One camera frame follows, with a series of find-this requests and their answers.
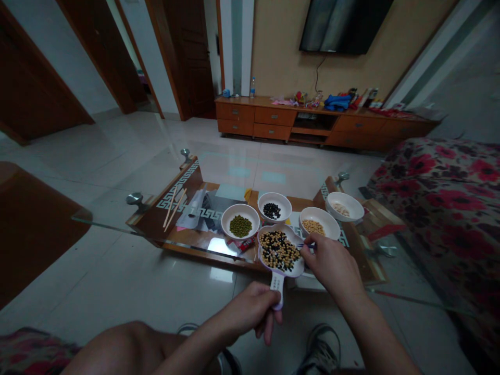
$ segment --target flat screen tv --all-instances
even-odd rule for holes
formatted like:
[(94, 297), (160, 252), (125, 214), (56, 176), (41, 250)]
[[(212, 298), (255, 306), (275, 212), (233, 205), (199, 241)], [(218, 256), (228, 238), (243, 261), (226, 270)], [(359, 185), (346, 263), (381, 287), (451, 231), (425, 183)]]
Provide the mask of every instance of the flat screen tv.
[(301, 51), (364, 55), (393, 0), (311, 0)]

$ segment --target chopsticks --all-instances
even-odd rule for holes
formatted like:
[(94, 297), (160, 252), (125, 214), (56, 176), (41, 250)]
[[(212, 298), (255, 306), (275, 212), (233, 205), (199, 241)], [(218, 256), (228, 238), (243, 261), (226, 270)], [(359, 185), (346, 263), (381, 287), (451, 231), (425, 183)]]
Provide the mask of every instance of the chopsticks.
[(163, 228), (165, 226), (167, 226), (168, 216), (170, 215), (170, 209), (172, 208), (173, 199), (176, 197), (176, 192), (177, 192), (177, 185), (176, 185), (176, 189), (173, 191), (172, 200), (170, 201), (170, 207), (168, 207), (167, 217), (165, 218), (165, 221), (163, 222)]
[(181, 198), (177, 201), (177, 206), (175, 208), (175, 210), (172, 212), (172, 216), (170, 216), (170, 219), (168, 220), (168, 223), (167, 225), (165, 226), (165, 229), (163, 230), (163, 232), (166, 232), (167, 231), (167, 228), (168, 226), (170, 225), (170, 222), (172, 221), (173, 217), (174, 217), (174, 213), (177, 211), (177, 209), (179, 208), (179, 205), (181, 204), (181, 201), (182, 199), (184, 198), (184, 195), (186, 194), (186, 190), (188, 190), (187, 188), (184, 189), (184, 191), (182, 192), (182, 195), (181, 195)]

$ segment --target white floor tile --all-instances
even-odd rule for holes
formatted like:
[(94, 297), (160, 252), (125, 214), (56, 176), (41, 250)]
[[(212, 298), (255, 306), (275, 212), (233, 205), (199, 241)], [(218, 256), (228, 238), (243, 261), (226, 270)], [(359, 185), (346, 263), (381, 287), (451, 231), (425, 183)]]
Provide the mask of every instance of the white floor tile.
[(91, 227), (76, 244), (0, 311), (0, 334), (36, 327), (121, 236)]
[[(314, 146), (222, 138), (215, 120), (161, 120), (150, 112), (67, 129), (27, 147), (2, 139), (0, 160), (17, 163), (98, 212), (96, 221), (126, 230), (125, 221), (135, 211), (124, 204), (126, 195), (159, 193), (178, 173), (183, 161), (179, 151), (185, 147), (200, 157), (206, 181), (304, 198), (312, 198), (327, 176), (341, 171), (351, 175), (344, 190), (360, 197), (358, 187), (382, 163), (380, 157)], [(389, 291), (437, 298), (417, 272), (405, 268), (404, 256), (383, 261), (392, 278), (401, 280)], [(236, 274), (165, 256), (143, 238), (93, 227), (0, 311), (0, 334), (32, 326), (84, 344), (108, 327), (135, 319), (174, 332), (188, 321), (202, 323), (254, 279), (270, 282), (269, 275)], [(445, 313), (371, 297), (424, 373), (473, 373)], [(292, 373), (305, 355), (310, 330), (321, 322), (339, 334), (342, 367), (364, 366), (345, 319), (327, 294), (286, 291), (283, 313), (284, 325), (277, 327), (271, 348), (257, 342), (253, 332), (231, 348), (245, 372)]]
[(37, 327), (84, 344), (131, 320), (167, 332), (201, 324), (232, 297), (235, 275), (218, 270), (164, 256), (143, 238), (124, 234)]

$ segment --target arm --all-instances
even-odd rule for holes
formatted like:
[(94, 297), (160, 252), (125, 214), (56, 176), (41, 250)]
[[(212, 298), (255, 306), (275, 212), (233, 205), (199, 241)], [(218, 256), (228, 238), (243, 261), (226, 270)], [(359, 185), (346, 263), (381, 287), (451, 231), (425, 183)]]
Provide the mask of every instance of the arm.
[(258, 339), (264, 334), (266, 345), (271, 345), (274, 320), (281, 324), (283, 319), (281, 311), (273, 311), (271, 306), (280, 299), (280, 292), (253, 282), (191, 334), (154, 374), (201, 373), (217, 354), (251, 329)]
[[(308, 244), (315, 242), (312, 254)], [(301, 255), (337, 303), (351, 328), (370, 373), (419, 374), (419, 370), (368, 297), (354, 258), (338, 241), (312, 234)]]

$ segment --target floral sofa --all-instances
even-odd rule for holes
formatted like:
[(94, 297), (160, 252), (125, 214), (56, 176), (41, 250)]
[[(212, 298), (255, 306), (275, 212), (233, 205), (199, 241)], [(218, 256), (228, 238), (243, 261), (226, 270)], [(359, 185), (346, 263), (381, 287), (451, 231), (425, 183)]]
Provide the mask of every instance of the floral sofa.
[(368, 189), (421, 243), (434, 284), (475, 313), (460, 319), (498, 364), (500, 145), (409, 139), (387, 155)]

